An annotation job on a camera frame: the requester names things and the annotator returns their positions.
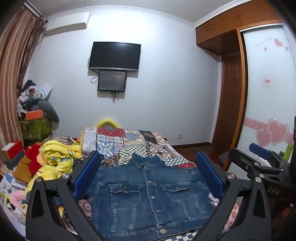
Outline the yellow printed garment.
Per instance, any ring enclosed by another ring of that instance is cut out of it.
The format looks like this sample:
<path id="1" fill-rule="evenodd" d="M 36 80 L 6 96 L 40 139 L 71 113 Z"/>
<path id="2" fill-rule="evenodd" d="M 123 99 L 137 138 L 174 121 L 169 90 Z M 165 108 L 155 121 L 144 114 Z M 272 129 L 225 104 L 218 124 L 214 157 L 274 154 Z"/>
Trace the yellow printed garment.
<path id="1" fill-rule="evenodd" d="M 43 161 L 41 168 L 37 170 L 33 178 L 25 188 L 27 195 L 33 187 L 34 180 L 42 177 L 45 181 L 58 179 L 64 173 L 71 174 L 75 159 L 81 159 L 81 145 L 74 141 L 71 145 L 65 145 L 58 140 L 46 141 L 39 149 L 38 161 Z"/>

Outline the striped brown curtain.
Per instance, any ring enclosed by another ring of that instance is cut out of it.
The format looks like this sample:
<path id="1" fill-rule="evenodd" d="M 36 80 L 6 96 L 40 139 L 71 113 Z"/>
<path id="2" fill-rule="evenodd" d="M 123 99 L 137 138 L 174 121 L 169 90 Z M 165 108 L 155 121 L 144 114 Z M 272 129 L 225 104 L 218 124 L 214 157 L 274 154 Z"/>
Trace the striped brown curtain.
<path id="1" fill-rule="evenodd" d="M 17 99 L 34 49 L 44 31 L 45 16 L 36 17 L 26 7 L 10 20 L 1 34 L 1 145 L 21 141 Z"/>

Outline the white air conditioner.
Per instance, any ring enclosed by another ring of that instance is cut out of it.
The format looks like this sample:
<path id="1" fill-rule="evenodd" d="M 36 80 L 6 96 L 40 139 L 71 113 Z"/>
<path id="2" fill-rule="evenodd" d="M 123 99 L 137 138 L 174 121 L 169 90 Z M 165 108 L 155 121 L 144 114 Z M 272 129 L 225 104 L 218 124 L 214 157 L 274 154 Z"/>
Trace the white air conditioner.
<path id="1" fill-rule="evenodd" d="M 56 19 L 48 20 L 45 35 L 52 36 L 69 31 L 84 30 L 87 28 L 89 19 L 90 13 L 83 12 L 60 16 Z"/>

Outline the green patterned cloth pile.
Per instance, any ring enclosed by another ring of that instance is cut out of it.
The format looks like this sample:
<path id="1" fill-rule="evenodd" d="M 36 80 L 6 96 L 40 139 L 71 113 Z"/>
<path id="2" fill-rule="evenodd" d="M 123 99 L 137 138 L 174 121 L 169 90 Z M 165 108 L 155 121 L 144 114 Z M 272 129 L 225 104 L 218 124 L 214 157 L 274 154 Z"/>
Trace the green patterned cloth pile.
<path id="1" fill-rule="evenodd" d="M 52 133 L 52 124 L 47 118 L 20 121 L 22 136 L 26 140 L 42 141 Z"/>

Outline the red and white box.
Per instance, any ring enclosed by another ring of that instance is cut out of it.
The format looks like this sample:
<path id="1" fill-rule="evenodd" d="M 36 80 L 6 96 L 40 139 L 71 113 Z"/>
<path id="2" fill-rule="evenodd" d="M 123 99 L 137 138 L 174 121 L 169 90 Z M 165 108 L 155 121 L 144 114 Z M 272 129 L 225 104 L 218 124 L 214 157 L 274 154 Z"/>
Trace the red and white box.
<path id="1" fill-rule="evenodd" d="M 22 141 L 13 141 L 4 146 L 1 151 L 4 152 L 7 158 L 11 161 L 16 155 L 18 155 L 23 150 Z"/>

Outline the dark grey plush item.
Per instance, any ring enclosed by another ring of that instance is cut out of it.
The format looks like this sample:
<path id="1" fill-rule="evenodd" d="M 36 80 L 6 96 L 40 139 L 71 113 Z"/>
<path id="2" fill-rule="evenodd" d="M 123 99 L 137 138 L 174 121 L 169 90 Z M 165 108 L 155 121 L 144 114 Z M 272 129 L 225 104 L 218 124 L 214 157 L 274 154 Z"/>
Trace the dark grey plush item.
<path id="1" fill-rule="evenodd" d="M 40 100 L 38 102 L 39 109 L 42 110 L 47 114 L 47 116 L 54 122 L 59 122 L 58 114 L 56 113 L 55 109 L 53 108 L 52 104 L 45 100 Z"/>

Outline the orange box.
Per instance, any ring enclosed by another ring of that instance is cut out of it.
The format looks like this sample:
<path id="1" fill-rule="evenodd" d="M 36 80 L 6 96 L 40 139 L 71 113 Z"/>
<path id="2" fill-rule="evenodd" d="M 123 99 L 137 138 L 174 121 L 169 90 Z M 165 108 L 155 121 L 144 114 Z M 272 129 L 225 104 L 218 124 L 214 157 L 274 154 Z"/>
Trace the orange box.
<path id="1" fill-rule="evenodd" d="M 38 110 L 33 110 L 33 111 L 28 111 L 26 113 L 26 120 L 31 121 L 31 120 L 36 120 L 39 118 L 43 118 L 44 112 L 40 109 Z"/>

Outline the red plush item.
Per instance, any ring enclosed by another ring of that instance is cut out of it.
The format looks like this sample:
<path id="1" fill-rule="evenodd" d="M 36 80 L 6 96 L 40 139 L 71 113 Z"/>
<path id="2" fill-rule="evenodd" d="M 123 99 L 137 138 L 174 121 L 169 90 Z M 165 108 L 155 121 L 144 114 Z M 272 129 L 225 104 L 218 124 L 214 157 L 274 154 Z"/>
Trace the red plush item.
<path id="1" fill-rule="evenodd" d="M 33 177 L 42 165 L 37 161 L 37 156 L 40 153 L 39 149 L 42 145 L 40 143 L 33 144 L 25 149 L 25 156 L 30 160 L 29 172 Z"/>

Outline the black wall television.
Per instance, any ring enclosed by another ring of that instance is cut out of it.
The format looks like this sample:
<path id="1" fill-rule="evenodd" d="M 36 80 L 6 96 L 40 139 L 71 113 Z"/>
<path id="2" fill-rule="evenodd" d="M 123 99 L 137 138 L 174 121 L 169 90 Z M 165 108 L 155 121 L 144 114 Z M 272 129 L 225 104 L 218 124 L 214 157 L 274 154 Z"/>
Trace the black wall television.
<path id="1" fill-rule="evenodd" d="M 88 68 L 138 71 L 141 44 L 93 42 Z"/>

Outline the small black wall monitor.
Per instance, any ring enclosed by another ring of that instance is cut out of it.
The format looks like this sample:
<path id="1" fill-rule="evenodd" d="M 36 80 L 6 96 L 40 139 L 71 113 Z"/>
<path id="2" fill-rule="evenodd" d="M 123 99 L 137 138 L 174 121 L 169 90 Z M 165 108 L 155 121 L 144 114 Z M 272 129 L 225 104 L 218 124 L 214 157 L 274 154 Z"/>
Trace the small black wall monitor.
<path id="1" fill-rule="evenodd" d="M 99 72 L 98 91 L 125 92 L 127 74 L 125 71 L 102 70 Z"/>

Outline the blue denim jacket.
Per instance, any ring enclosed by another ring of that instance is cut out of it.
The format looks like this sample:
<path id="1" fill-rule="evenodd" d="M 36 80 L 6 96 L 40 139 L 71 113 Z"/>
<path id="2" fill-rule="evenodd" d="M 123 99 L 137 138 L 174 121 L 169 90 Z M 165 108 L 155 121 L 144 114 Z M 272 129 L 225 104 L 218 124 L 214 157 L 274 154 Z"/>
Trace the blue denim jacket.
<path id="1" fill-rule="evenodd" d="M 215 209 L 199 170 L 133 154 L 101 167 L 87 191 L 92 224 L 106 240 L 158 240 L 201 228 Z"/>

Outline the yellow curved headrest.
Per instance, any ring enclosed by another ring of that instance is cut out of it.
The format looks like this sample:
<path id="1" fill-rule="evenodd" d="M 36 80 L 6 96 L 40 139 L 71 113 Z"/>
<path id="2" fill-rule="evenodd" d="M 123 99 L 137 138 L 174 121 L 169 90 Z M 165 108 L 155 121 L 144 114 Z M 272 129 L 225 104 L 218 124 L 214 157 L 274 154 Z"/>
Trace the yellow curved headrest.
<path id="1" fill-rule="evenodd" d="M 103 118 L 96 124 L 96 127 L 98 127 L 98 128 L 103 127 L 103 126 L 110 126 L 113 128 L 119 128 L 118 123 L 111 118 Z"/>

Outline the wooden wardrobe cabinet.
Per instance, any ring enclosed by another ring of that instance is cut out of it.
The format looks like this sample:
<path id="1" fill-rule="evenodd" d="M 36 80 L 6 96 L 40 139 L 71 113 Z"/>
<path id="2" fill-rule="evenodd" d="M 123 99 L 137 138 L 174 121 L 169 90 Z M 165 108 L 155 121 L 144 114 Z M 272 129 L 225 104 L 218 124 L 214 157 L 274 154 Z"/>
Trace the wooden wardrobe cabinet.
<path id="1" fill-rule="evenodd" d="M 197 27 L 196 45 L 218 56 L 239 52 L 237 29 L 262 22 L 282 23 L 283 19 L 268 1 L 250 1 Z"/>

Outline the patchwork patterned bedspread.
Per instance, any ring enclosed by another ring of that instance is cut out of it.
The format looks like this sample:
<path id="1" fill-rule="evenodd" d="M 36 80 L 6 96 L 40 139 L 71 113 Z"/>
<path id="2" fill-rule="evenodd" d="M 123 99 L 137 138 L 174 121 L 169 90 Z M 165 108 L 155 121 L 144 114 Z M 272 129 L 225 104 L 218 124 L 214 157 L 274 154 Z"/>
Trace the patchwork patterned bedspread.
<path id="1" fill-rule="evenodd" d="M 159 133 L 138 131 L 124 128 L 89 128 L 85 131 L 85 143 L 81 145 L 81 159 L 75 160 L 80 164 L 93 150 L 104 156 L 101 167 L 120 166 L 127 164 L 133 154 L 142 157 L 159 157 L 167 166 L 184 169 L 196 165 L 176 152 Z M 218 199 L 210 192 L 210 201 L 215 205 Z M 92 219 L 92 210 L 86 194 L 79 201 L 86 216 Z M 192 240 L 200 228 L 158 240 Z"/>

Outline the brown wooden door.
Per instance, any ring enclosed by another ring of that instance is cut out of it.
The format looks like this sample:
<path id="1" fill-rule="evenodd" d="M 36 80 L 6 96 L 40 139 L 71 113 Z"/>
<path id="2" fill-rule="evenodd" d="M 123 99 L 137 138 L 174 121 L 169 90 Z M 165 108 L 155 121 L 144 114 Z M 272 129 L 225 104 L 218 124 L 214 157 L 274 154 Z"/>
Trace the brown wooden door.
<path id="1" fill-rule="evenodd" d="M 239 53 L 222 57 L 222 83 L 213 146 L 221 152 L 230 149 L 241 99 L 241 58 Z"/>

